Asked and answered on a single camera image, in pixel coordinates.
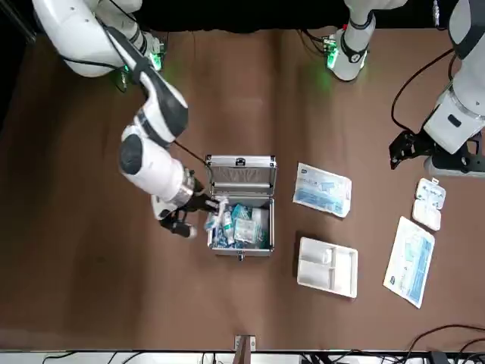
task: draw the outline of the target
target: aluminum first aid case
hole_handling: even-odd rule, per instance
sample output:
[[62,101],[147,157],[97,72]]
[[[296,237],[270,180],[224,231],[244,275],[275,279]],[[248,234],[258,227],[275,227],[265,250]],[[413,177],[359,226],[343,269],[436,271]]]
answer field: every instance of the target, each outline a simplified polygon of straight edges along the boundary
[[274,186],[277,163],[274,155],[207,155],[205,161],[211,167],[213,177],[211,195],[228,196],[232,206],[244,206],[269,210],[269,249],[234,249],[212,247],[212,233],[208,232],[208,245],[218,255],[270,256],[274,250]]

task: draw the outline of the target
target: white tray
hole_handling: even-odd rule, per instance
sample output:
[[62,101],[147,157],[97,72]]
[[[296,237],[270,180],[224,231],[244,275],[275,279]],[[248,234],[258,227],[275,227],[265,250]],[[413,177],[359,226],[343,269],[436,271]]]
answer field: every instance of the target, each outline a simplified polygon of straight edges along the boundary
[[357,260],[355,249],[302,237],[297,282],[302,286],[356,298]]

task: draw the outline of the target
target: black cable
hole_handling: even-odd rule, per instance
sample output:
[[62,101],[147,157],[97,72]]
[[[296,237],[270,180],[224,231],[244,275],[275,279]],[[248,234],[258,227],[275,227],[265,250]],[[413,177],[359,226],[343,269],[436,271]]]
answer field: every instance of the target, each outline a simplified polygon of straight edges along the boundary
[[301,356],[301,357],[302,357],[304,360],[306,360],[307,362],[311,362],[311,360],[310,360],[309,358],[307,358],[305,354],[300,354],[300,356]]
[[316,353],[310,353],[311,364],[321,364],[321,359]]
[[455,63],[456,59],[456,54],[452,56],[452,59],[449,60],[449,65],[448,65],[448,80],[453,79],[452,71],[453,71],[453,64]]
[[[187,149],[185,146],[183,146],[182,144],[180,144],[179,142],[177,142],[176,140],[174,140],[174,144],[176,146],[178,146],[179,148],[183,149],[184,151],[186,151],[187,153],[189,153],[192,157],[194,157],[195,159],[197,159],[198,161],[200,161],[208,170],[209,172],[209,186],[212,186],[212,181],[214,180],[214,172],[212,171],[212,168],[210,165],[208,165],[204,159],[200,158],[198,155],[196,155],[194,152],[190,151],[189,149]],[[199,195],[202,195],[205,190],[207,189],[207,186],[205,187],[205,189],[201,192],[199,192]]]
[[45,364],[45,361],[47,361],[48,359],[62,359],[62,358],[66,358],[68,356],[71,356],[71,355],[74,355],[75,353],[77,353],[77,351],[70,351],[69,353],[65,353],[65,354],[62,354],[62,355],[52,355],[52,356],[46,356],[44,358],[44,360],[42,361],[42,364]]
[[144,352],[140,351],[139,353],[136,353],[136,354],[134,354],[134,355],[130,356],[129,358],[125,359],[125,360],[124,360],[124,361],[123,361],[121,364],[127,364],[127,362],[129,362],[131,359],[133,359],[133,358],[135,358],[135,357],[137,357],[138,355],[141,355],[141,354],[143,354],[143,353],[144,353]]
[[315,42],[320,42],[320,43],[324,43],[324,40],[318,36],[314,36],[313,34],[311,34],[307,29],[302,29],[302,32],[310,39],[314,40]]
[[473,326],[473,325],[462,325],[462,324],[451,324],[451,325],[444,325],[444,326],[439,326],[438,328],[433,328],[431,330],[428,330],[424,332],[423,334],[418,335],[411,343],[411,346],[409,347],[407,355],[400,359],[398,362],[400,363],[405,363],[410,357],[411,357],[411,352],[415,348],[416,343],[422,339],[423,337],[432,334],[437,331],[445,330],[447,328],[467,328],[468,330],[476,330],[476,331],[485,331],[485,328],[481,328],[479,326]]
[[108,64],[108,63],[94,62],[94,61],[81,61],[80,59],[72,59],[72,58],[66,57],[64,55],[62,55],[61,58],[64,59],[65,61],[73,62],[73,63],[87,64],[89,66],[106,67],[106,68],[110,68],[112,70],[117,70],[118,69],[118,67],[116,67],[116,66],[114,66],[112,64]]
[[319,55],[325,56],[325,50],[324,50],[324,45],[322,39],[319,39],[321,41],[321,48],[319,47],[318,40],[315,40],[316,37],[312,36],[310,33],[305,33],[304,31],[300,31],[301,34],[305,34],[310,41],[310,43],[313,45],[313,48],[318,52]]
[[365,355],[365,356],[374,356],[376,358],[381,358],[382,359],[381,364],[382,364],[382,362],[384,362],[384,360],[387,360],[388,362],[392,362],[392,363],[396,363],[396,362],[399,361],[397,356],[392,356],[392,355],[381,356],[381,355],[371,353],[371,352],[368,352],[368,351],[352,349],[349,352],[343,354],[342,356],[339,356],[337,359],[332,360],[332,363],[335,364],[335,363],[339,362],[339,360],[341,360],[341,359],[345,358],[346,356],[353,354],[353,353],[359,353],[359,354]]
[[108,363],[107,363],[107,364],[111,364],[111,362],[113,361],[113,359],[114,359],[114,357],[116,356],[116,354],[117,354],[117,351],[115,351],[115,352],[113,353],[113,355],[111,356],[111,358],[109,359],[109,361],[108,361]]
[[410,84],[410,82],[413,81],[413,79],[415,79],[417,76],[419,76],[419,74],[421,74],[421,72],[423,72],[424,70],[426,70],[427,68],[431,67],[433,64],[437,63],[438,61],[440,61],[441,59],[445,58],[447,55],[449,55],[451,52],[453,52],[453,49],[449,49],[447,50],[446,52],[444,52],[443,54],[439,55],[438,57],[436,57],[434,60],[432,60],[430,63],[426,64],[425,66],[421,67],[415,74],[413,74],[411,76],[411,78],[409,78],[409,80],[407,80],[404,85],[402,85],[401,89],[399,90],[399,92],[397,93],[396,97],[394,98],[394,101],[393,101],[393,106],[391,107],[391,118],[393,119],[393,122],[394,124],[396,124],[398,127],[400,127],[401,129],[403,130],[407,130],[408,132],[410,133],[413,133],[413,131],[411,129],[409,129],[408,127],[406,127],[405,125],[402,125],[401,123],[399,123],[396,118],[394,117],[394,109],[396,107],[396,103],[397,103],[397,100],[398,98],[401,96],[402,94],[402,91],[404,91],[404,89]]
[[463,352],[470,346],[470,345],[473,345],[475,343],[480,343],[481,341],[485,341],[485,337],[481,337],[479,339],[475,339],[475,340],[472,340],[472,341],[469,341],[467,342],[461,349],[460,351],[458,352],[458,355],[456,356],[455,358],[455,364],[458,364],[458,361],[460,360],[460,356],[463,354]]
[[472,358],[476,357],[476,356],[481,356],[481,355],[485,355],[485,353],[473,353],[473,354],[470,354],[469,356],[467,356],[465,359],[463,359],[463,363],[462,364],[466,364],[466,362],[468,360],[471,360]]
[[322,57],[323,55],[320,52],[316,52],[314,49],[311,49],[308,44],[306,44],[305,40],[303,39],[302,31],[297,30],[296,31],[300,37],[300,40],[302,41],[303,46],[306,48],[307,51],[309,51],[312,55],[316,55],[317,57]]
[[120,5],[118,5],[116,2],[114,2],[114,0],[109,0],[109,2],[112,3],[114,6],[116,6],[117,9],[119,11],[121,11],[123,14],[125,14],[129,19],[133,20],[135,23],[138,24],[138,21],[136,21],[136,19],[134,17],[132,17],[131,15],[129,15],[125,10],[123,10]]

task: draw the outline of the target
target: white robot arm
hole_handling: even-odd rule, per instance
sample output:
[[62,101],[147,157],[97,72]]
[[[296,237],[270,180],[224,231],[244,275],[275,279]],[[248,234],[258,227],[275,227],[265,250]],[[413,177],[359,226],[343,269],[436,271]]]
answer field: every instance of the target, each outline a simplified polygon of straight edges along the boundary
[[[462,66],[443,91],[417,134],[403,131],[390,145],[391,168],[405,159],[429,155],[433,175],[485,177],[481,130],[485,127],[485,2],[459,0],[449,20],[449,36]],[[469,152],[467,141],[476,143]]]
[[349,8],[347,27],[333,36],[336,50],[329,55],[329,69],[343,81],[354,80],[364,67],[369,42],[376,28],[373,10],[394,9],[408,0],[344,0]]
[[[187,212],[199,209],[218,212],[219,202],[202,193],[203,187],[193,173],[167,151],[186,129],[188,108],[182,95],[146,57],[150,52],[150,36],[140,32],[138,25],[125,15],[119,21],[116,12],[100,11],[97,0],[33,2],[42,27],[73,71],[96,77],[125,64],[133,80],[141,84],[147,101],[123,132],[121,172],[152,195],[153,211],[162,227],[184,237],[194,237],[196,229],[185,222]],[[127,0],[123,3],[126,12],[141,5],[140,1],[132,2],[132,7]],[[106,24],[110,22],[120,29]]]
[[[33,0],[34,11],[59,55],[74,72],[98,77],[123,66],[98,19],[127,37],[144,56],[158,55],[160,41],[142,32],[134,17],[127,17],[142,6],[142,0]],[[93,67],[80,63],[98,62],[111,67]]]

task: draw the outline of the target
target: brown table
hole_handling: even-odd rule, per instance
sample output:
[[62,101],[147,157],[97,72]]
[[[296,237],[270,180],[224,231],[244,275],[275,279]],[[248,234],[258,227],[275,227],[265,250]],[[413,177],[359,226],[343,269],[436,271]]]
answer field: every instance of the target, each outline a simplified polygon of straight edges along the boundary
[[[482,180],[441,178],[443,228],[421,309],[382,285],[399,217],[409,217],[425,176],[417,159],[390,170],[387,148],[399,132],[390,105],[448,47],[444,32],[378,30],[367,67],[341,83],[294,31],[171,35],[165,74],[190,105],[180,142],[200,155],[277,156],[276,250],[241,263],[214,256],[202,231],[187,241],[160,228],[148,196],[118,172],[120,134],[141,92],[77,76],[41,39],[24,60],[0,142],[0,345],[210,350],[247,333],[266,350],[404,350],[435,326],[485,325]],[[403,124],[421,126],[446,67],[406,90],[396,112]],[[203,179],[202,165],[171,152]],[[292,203],[298,161],[352,179],[347,218]],[[201,226],[205,214],[193,218]],[[359,251],[356,300],[297,285],[302,235]],[[453,350],[476,336],[452,329],[417,348]]]

